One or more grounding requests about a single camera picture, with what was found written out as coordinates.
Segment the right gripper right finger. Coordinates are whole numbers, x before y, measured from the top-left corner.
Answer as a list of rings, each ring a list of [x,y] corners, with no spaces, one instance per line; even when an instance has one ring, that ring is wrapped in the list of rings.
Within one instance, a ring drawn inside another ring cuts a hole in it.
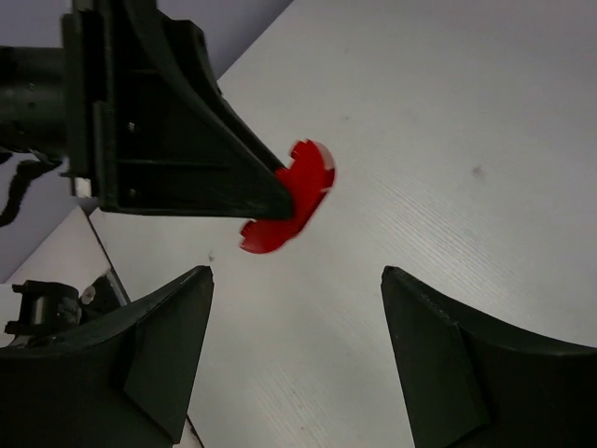
[[[595,446],[595,348],[508,324],[397,267],[381,290],[415,446]]]

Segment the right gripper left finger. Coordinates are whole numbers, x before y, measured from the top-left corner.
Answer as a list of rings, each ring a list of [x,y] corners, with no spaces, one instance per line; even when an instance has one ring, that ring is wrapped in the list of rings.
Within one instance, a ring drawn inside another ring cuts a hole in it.
[[[1,350],[5,447],[172,447],[184,433],[214,293],[197,266],[35,346]]]

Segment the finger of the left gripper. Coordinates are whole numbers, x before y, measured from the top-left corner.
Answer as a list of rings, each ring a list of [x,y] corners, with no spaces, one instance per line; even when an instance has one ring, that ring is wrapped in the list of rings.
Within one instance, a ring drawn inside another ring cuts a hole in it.
[[[101,209],[285,219],[277,157],[218,88],[202,30],[153,1],[75,1],[62,18],[69,175]]]

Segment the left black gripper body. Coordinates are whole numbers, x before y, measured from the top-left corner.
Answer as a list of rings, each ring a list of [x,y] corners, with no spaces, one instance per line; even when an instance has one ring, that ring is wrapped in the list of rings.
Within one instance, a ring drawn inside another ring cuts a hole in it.
[[[1,149],[64,159],[64,51],[1,48]]]

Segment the red scalloped lego brick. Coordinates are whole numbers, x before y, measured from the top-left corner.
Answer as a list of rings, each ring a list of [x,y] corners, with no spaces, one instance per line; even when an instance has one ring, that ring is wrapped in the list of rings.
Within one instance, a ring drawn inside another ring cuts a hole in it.
[[[336,165],[323,144],[313,140],[298,141],[292,147],[290,158],[290,165],[278,169],[275,176],[290,192],[292,216],[284,220],[248,220],[240,231],[239,247],[245,252],[269,254],[297,237],[334,185]]]

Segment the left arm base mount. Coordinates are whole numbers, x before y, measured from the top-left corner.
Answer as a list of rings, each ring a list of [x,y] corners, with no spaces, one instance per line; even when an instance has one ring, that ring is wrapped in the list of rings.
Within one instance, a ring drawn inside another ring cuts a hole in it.
[[[98,277],[79,291],[59,283],[27,280],[12,285],[20,296],[18,317],[7,321],[4,333],[10,346],[35,346],[51,341],[55,335],[107,315],[130,302],[113,272]]]

